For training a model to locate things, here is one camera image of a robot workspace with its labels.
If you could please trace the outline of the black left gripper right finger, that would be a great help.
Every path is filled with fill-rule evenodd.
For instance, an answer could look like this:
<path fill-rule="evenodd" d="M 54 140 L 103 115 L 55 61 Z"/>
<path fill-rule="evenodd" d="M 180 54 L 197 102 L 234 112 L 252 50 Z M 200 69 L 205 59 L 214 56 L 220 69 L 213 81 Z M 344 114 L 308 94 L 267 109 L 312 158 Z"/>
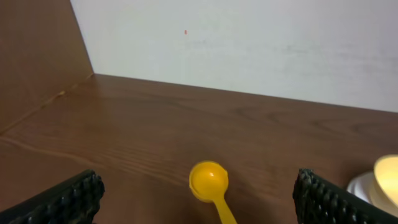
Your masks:
<path fill-rule="evenodd" d="M 300 169 L 292 194 L 298 224 L 397 224 L 397 217 Z"/>

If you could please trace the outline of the yellow plastic measuring scoop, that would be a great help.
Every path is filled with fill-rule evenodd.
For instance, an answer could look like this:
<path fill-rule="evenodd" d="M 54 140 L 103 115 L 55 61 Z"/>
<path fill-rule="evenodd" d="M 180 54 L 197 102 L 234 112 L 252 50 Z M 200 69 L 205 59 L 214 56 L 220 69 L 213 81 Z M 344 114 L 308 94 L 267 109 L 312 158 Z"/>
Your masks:
<path fill-rule="evenodd" d="M 217 162 L 199 162 L 189 174 L 192 194 L 203 202 L 214 203 L 222 224 L 237 224 L 224 198 L 228 185 L 228 172 Z"/>

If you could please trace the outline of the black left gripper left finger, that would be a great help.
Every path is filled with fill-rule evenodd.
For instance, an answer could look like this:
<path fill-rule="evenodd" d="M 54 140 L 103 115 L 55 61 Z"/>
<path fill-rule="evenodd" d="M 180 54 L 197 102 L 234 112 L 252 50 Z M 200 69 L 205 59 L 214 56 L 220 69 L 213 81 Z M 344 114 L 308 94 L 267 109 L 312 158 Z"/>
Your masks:
<path fill-rule="evenodd" d="M 2 211 L 1 223 L 92 223 L 104 192 L 101 177 L 93 170 L 85 170 Z"/>

